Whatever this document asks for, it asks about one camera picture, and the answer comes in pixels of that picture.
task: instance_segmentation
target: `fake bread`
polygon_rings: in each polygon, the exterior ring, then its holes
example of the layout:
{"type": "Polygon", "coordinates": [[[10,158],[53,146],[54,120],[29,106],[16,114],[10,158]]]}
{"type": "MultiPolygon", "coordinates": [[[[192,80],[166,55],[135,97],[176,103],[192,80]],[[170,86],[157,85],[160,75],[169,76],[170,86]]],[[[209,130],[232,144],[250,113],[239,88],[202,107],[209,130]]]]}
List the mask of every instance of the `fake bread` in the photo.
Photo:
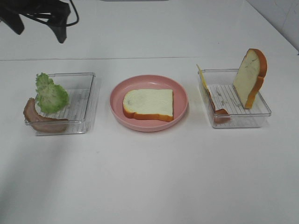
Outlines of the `fake bread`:
{"type": "Polygon", "coordinates": [[[127,118],[140,120],[173,120],[173,91],[170,89],[139,89],[126,93],[123,113],[127,118]]]}
{"type": "Polygon", "coordinates": [[[243,58],[233,85],[246,109],[251,109],[256,94],[263,85],[267,72],[267,61],[258,49],[249,49],[243,58]]]}

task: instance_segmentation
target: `white table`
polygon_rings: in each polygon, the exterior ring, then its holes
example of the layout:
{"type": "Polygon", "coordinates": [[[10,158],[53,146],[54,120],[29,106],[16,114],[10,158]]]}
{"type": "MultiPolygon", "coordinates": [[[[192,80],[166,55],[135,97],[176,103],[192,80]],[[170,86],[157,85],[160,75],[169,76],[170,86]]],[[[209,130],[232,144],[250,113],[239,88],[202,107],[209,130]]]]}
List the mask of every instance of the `white table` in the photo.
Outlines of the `white table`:
{"type": "Polygon", "coordinates": [[[50,28],[23,16],[21,35],[0,23],[0,60],[243,57],[248,48],[258,48],[267,56],[298,53],[245,0],[74,3],[80,22],[67,28],[64,44],[50,28]]]}
{"type": "Polygon", "coordinates": [[[266,20],[241,0],[75,4],[81,21],[64,44],[30,21],[21,36],[0,23],[1,224],[299,223],[297,51],[266,20]],[[237,68],[249,47],[267,56],[272,116],[261,128],[213,129],[196,64],[237,68]],[[24,125],[40,72],[95,72],[93,130],[36,137],[24,125]],[[112,89],[141,74],[186,89],[175,126],[141,133],[113,117],[112,89]]]}
{"type": "Polygon", "coordinates": [[[261,93],[273,115],[264,127],[213,129],[195,64],[236,68],[239,60],[0,62],[6,74],[0,83],[0,222],[298,223],[297,59],[268,58],[261,93]],[[40,71],[96,73],[101,87],[92,131],[36,137],[24,125],[22,110],[40,71]],[[186,89],[188,112],[172,128],[141,133],[114,119],[111,90],[140,74],[164,75],[186,89]]]}

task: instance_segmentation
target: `white wall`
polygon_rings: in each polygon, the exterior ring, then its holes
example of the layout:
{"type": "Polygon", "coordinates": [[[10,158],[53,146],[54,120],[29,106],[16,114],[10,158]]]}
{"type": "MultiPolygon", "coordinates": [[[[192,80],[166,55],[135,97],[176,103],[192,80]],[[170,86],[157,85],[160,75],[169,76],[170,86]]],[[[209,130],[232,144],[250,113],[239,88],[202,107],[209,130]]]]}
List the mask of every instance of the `white wall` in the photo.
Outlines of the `white wall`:
{"type": "Polygon", "coordinates": [[[299,0],[247,0],[299,50],[299,0]]]}

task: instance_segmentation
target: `clear plastic container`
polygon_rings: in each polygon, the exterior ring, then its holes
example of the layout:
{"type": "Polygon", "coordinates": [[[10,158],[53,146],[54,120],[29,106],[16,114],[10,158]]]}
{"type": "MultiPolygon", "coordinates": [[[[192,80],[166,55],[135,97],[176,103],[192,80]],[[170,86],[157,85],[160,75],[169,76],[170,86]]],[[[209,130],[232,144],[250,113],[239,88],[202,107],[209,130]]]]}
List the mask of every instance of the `clear plastic container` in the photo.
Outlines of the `clear plastic container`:
{"type": "Polygon", "coordinates": [[[259,92],[252,108],[243,108],[233,86],[237,72],[238,69],[200,70],[199,68],[199,89],[214,128],[261,127],[271,116],[271,110],[259,92]],[[223,114],[221,109],[226,110],[227,114],[223,114]]]}
{"type": "Polygon", "coordinates": [[[77,134],[86,133],[93,127],[95,113],[98,102],[98,88],[96,85],[94,73],[63,73],[49,74],[55,84],[59,84],[68,92],[69,104],[62,110],[53,114],[41,112],[40,107],[36,104],[38,114],[56,119],[68,119],[66,121],[38,121],[29,122],[25,120],[25,124],[32,126],[34,129],[38,127],[49,127],[55,129],[58,126],[65,126],[63,132],[51,133],[36,131],[36,135],[56,135],[56,134],[77,134]]]}

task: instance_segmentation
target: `table surface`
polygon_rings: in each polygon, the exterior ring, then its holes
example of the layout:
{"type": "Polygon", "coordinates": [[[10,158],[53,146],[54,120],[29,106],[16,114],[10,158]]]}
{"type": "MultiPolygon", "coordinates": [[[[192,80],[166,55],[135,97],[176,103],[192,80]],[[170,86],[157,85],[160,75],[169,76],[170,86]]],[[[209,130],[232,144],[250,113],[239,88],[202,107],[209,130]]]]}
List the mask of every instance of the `table surface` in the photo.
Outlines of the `table surface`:
{"type": "MultiPolygon", "coordinates": [[[[100,8],[113,8],[112,2],[86,2],[83,13],[82,2],[75,1],[78,9],[81,8],[81,18],[88,15],[88,11],[93,11],[92,16],[96,16],[100,8]]],[[[78,39],[72,38],[69,29],[65,44],[56,45],[53,41],[44,46],[44,40],[35,39],[32,51],[27,54],[20,51],[16,55],[21,42],[33,42],[29,38],[31,35],[15,36],[7,34],[8,31],[2,35],[6,28],[0,23],[1,42],[15,42],[12,52],[7,54],[3,49],[8,47],[0,46],[0,223],[298,223],[299,120],[296,115],[299,106],[296,102],[299,76],[296,50],[245,1],[223,2],[127,2],[138,9],[137,15],[126,15],[120,11],[122,7],[134,10],[124,2],[113,2],[117,13],[110,10],[101,14],[107,23],[107,31],[108,21],[119,23],[123,16],[124,21],[134,21],[135,16],[141,17],[149,13],[149,9],[157,16],[161,11],[171,15],[171,19],[163,17],[164,22],[169,19],[170,34],[156,30],[156,38],[160,35],[170,37],[174,31],[179,36],[170,42],[161,42],[154,49],[154,40],[145,45],[136,41],[138,38],[134,39],[136,45],[126,43],[120,36],[114,36],[116,30],[113,29],[114,35],[110,33],[108,36],[93,31],[105,39],[105,46],[94,46],[95,39],[90,35],[89,43],[87,40],[79,43],[78,39]],[[171,7],[161,8],[158,3],[171,7]],[[177,17],[171,13],[173,11],[178,13],[177,17]],[[201,32],[205,30],[203,27],[208,28],[206,23],[209,21],[197,27],[199,23],[195,19],[202,17],[198,11],[210,14],[211,23],[219,21],[218,28],[226,24],[226,20],[233,21],[232,17],[237,14],[239,21],[250,18],[252,23],[247,21],[247,24],[259,29],[260,33],[248,33],[237,21],[229,32],[225,27],[219,33],[217,30],[213,33],[211,29],[201,32]],[[177,22],[182,25],[181,19],[190,23],[176,30],[174,25],[177,22]],[[245,38],[248,34],[255,38],[240,41],[235,38],[237,30],[240,30],[240,37],[245,38]],[[216,34],[221,43],[213,45],[217,41],[216,34]],[[116,46],[111,46],[114,40],[109,38],[112,36],[117,40],[116,46]],[[190,41],[180,45],[184,43],[183,37],[190,41]],[[271,108],[272,116],[261,128],[213,129],[198,89],[196,64],[203,69],[238,68],[249,47],[248,41],[250,47],[256,44],[267,57],[268,72],[260,92],[271,108]],[[68,45],[70,42],[77,43],[78,48],[72,48],[68,45]],[[178,47],[170,48],[173,43],[178,47]],[[119,51],[113,50],[122,44],[119,51]],[[203,51],[198,50],[205,44],[203,51]],[[87,45],[89,51],[83,51],[80,59],[78,52],[87,45]],[[53,59],[58,47],[67,51],[63,50],[59,59],[53,59]],[[103,48],[107,51],[98,54],[97,50],[103,48]],[[212,51],[219,51],[219,54],[213,55],[212,51]],[[28,98],[36,94],[35,75],[40,72],[96,74],[100,93],[92,130],[85,134],[37,137],[34,130],[24,125],[23,108],[28,98]],[[109,95],[112,89],[124,79],[142,74],[166,76],[185,88],[189,107],[186,115],[173,127],[154,133],[137,132],[122,126],[111,113],[109,95]]],[[[159,28],[166,27],[157,21],[159,28]]],[[[153,26],[149,26],[151,37],[155,36],[153,26]]],[[[145,37],[148,29],[143,26],[140,29],[137,32],[145,37]]],[[[39,27],[39,30],[39,36],[43,36],[43,28],[39,27]]],[[[125,37],[134,36],[133,32],[121,31],[125,37]]]]}

